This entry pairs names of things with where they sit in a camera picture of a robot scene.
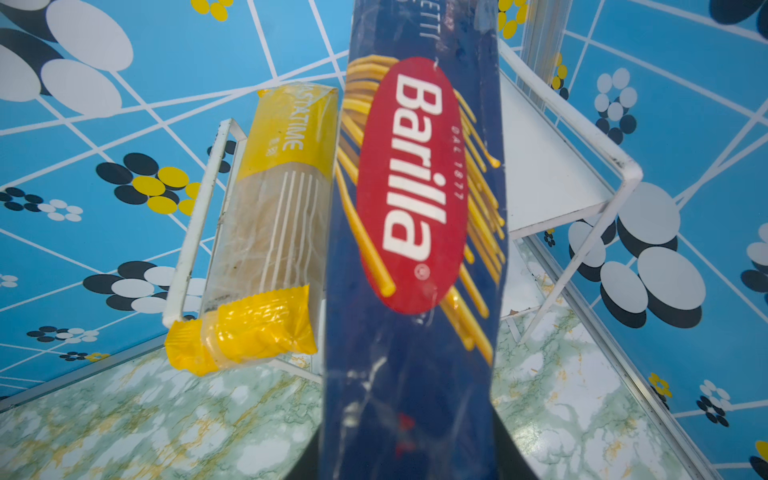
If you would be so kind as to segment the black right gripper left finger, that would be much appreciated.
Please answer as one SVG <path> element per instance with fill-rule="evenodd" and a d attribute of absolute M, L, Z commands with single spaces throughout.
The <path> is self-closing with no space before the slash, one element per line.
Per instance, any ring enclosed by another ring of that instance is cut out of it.
<path fill-rule="evenodd" d="M 317 480 L 319 471 L 320 430 L 316 430 L 306 448 L 284 480 Z"/>

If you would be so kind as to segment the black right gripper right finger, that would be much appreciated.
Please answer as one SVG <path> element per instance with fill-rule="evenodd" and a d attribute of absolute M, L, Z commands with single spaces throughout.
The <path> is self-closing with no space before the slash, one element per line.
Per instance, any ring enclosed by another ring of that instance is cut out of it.
<path fill-rule="evenodd" d="M 537 475 L 516 447 L 496 411 L 493 411 L 493 431 L 498 479 L 537 480 Z"/>

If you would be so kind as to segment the blue Barilla spaghetti bag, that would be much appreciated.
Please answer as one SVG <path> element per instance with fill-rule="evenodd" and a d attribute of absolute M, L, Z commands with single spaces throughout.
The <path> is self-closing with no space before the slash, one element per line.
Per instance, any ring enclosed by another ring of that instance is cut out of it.
<path fill-rule="evenodd" d="M 492 1 L 359 1 L 333 168 L 322 479 L 494 479 L 507 273 Z"/>

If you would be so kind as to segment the yellow spaghetti bag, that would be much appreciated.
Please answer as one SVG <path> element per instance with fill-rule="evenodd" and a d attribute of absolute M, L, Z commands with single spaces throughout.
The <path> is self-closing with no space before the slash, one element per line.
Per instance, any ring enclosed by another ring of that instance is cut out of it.
<path fill-rule="evenodd" d="M 229 137 L 234 163 L 201 305 L 195 319 L 183 317 L 210 178 L 199 187 L 163 313 L 173 368 L 205 376 L 317 357 L 338 104 L 335 88 L 290 83 L 260 91 L 248 131 L 233 120 L 221 124 L 209 164 L 221 164 Z"/>

